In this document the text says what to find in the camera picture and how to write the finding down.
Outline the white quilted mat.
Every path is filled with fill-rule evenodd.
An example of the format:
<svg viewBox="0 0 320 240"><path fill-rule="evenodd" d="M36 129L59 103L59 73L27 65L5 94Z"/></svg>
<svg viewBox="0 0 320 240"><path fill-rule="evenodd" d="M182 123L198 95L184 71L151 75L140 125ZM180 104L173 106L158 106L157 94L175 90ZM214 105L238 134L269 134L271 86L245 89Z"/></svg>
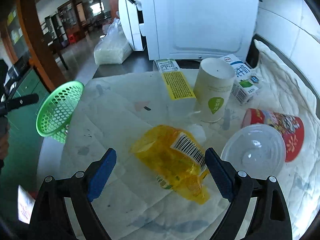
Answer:
<svg viewBox="0 0 320 240"><path fill-rule="evenodd" d="M221 153L240 129L245 111L257 108L284 118L289 152L277 180L290 214L292 237L306 233L319 211L317 96L260 41L254 70L261 91L246 105L228 100L216 123L200 120L194 98L171 100L159 72L93 79L72 115L60 162L71 177L108 148L117 162L93 207L112 239L208 239L223 218L221 197L204 167L204 152Z"/></svg>

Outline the yellow plastic wrapper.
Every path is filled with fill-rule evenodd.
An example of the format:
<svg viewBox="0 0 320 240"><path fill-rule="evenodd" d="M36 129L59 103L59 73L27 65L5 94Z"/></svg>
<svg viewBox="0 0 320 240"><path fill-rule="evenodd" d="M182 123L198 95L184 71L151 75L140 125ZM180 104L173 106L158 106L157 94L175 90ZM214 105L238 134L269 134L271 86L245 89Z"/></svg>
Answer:
<svg viewBox="0 0 320 240"><path fill-rule="evenodd" d="M159 125L145 132L130 151L156 175L162 188L200 205L210 198L203 186L209 173L205 152L190 132Z"/></svg>

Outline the green lower drawer cabinet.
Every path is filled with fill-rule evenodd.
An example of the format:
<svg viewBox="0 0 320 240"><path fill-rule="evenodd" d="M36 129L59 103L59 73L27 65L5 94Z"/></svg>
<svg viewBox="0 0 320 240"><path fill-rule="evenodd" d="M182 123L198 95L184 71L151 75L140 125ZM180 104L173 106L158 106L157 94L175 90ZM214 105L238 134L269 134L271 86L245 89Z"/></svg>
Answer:
<svg viewBox="0 0 320 240"><path fill-rule="evenodd" d="M10 123L9 154L1 171L1 216L18 220L18 187L26 191L36 190L36 173L43 142L36 130L36 118L49 93L35 70L31 69L17 86L12 98L36 93L39 101L8 114Z"/></svg>

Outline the green plastic waste basket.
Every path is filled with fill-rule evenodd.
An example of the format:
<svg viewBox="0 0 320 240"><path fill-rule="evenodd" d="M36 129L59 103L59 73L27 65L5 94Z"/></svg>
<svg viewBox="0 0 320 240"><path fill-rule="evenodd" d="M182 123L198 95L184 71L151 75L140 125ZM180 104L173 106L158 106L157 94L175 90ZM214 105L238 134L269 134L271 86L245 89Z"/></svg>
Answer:
<svg viewBox="0 0 320 240"><path fill-rule="evenodd" d="M44 101L37 114L36 130L42 137L51 137L64 144L72 114L84 90L79 81L57 87Z"/></svg>

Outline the red printed paper cup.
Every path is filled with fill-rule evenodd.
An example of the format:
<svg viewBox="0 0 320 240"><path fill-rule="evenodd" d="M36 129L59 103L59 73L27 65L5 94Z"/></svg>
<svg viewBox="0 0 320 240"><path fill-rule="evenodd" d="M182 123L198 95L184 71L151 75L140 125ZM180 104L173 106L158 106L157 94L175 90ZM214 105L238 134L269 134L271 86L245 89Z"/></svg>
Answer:
<svg viewBox="0 0 320 240"><path fill-rule="evenodd" d="M252 124L266 124L276 129L285 142L285 161L293 161L300 153L304 142L304 124L301 118L273 111L249 108L241 127Z"/></svg>

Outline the clear bag of rice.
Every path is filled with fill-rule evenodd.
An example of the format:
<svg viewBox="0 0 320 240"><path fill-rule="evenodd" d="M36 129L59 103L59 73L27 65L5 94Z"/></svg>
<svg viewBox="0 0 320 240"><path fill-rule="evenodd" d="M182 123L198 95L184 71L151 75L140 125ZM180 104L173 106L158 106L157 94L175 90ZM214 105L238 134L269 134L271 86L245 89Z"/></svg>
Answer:
<svg viewBox="0 0 320 240"><path fill-rule="evenodd" d="M104 64L122 64L133 52L121 26L115 18L107 33L95 46L93 56L97 66Z"/></svg>

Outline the white paper cup green leaf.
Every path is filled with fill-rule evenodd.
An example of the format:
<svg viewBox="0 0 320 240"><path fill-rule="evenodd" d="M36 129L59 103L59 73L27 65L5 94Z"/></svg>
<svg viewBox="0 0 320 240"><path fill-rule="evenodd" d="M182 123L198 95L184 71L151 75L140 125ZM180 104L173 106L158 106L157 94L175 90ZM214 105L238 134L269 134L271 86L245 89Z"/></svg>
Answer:
<svg viewBox="0 0 320 240"><path fill-rule="evenodd" d="M193 91L195 112L201 121L217 122L224 116L234 80L234 68L222 59L207 58L200 62Z"/></svg>

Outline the white blue milk carton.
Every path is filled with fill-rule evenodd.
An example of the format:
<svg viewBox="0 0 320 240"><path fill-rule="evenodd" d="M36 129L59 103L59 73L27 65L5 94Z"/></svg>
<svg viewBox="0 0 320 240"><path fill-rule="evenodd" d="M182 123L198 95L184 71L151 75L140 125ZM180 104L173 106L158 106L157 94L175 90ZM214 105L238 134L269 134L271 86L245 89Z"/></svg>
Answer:
<svg viewBox="0 0 320 240"><path fill-rule="evenodd" d="M251 101L261 89L261 84L256 74L233 54L220 57L220 59L228 63L235 71L235 80L231 91L232 96L235 97L240 105Z"/></svg>

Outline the white paper sheet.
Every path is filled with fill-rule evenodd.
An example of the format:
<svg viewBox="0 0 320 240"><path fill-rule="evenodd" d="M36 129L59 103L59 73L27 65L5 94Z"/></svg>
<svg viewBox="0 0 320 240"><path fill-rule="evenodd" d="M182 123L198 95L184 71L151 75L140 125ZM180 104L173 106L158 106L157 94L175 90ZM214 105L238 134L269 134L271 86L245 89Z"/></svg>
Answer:
<svg viewBox="0 0 320 240"><path fill-rule="evenodd" d="M26 224L30 223L35 199L21 185L17 191L18 219Z"/></svg>

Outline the white microwave oven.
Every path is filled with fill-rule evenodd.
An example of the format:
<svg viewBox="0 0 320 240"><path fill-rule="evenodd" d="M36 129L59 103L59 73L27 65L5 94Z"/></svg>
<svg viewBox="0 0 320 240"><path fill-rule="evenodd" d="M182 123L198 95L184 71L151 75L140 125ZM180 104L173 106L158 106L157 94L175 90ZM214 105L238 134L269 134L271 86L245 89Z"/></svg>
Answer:
<svg viewBox="0 0 320 240"><path fill-rule="evenodd" d="M202 60L233 54L245 61L259 0L118 0L124 34L150 60Z"/></svg>

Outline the small clear plastic cup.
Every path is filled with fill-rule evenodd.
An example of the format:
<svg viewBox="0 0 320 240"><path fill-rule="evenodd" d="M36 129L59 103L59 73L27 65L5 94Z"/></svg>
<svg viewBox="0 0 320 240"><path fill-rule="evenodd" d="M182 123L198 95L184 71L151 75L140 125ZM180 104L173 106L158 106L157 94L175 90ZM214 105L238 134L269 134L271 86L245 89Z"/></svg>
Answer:
<svg viewBox="0 0 320 240"><path fill-rule="evenodd" d="M203 145L207 140L204 129L201 125L192 124L187 126L187 131L190 132L195 140L200 144Z"/></svg>

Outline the clear plastic round lid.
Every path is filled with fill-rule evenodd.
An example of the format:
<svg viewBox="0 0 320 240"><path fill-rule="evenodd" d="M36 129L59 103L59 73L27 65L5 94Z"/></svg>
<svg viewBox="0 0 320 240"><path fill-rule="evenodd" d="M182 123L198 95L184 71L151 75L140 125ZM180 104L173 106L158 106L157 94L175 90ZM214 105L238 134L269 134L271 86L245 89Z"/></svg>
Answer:
<svg viewBox="0 0 320 240"><path fill-rule="evenodd" d="M221 159L250 177L276 177L285 163L285 142L281 134L266 124L253 124L237 131L224 146Z"/></svg>

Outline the clear bottle yellow label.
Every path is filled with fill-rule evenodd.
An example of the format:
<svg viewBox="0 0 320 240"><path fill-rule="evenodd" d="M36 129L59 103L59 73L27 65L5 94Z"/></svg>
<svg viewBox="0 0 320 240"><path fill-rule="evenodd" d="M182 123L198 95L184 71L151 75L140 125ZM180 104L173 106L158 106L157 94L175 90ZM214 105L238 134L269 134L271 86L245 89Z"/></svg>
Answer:
<svg viewBox="0 0 320 240"><path fill-rule="evenodd" d="M168 116L174 119L191 116L196 96L178 63L173 59L155 60L153 70L159 76L159 88Z"/></svg>

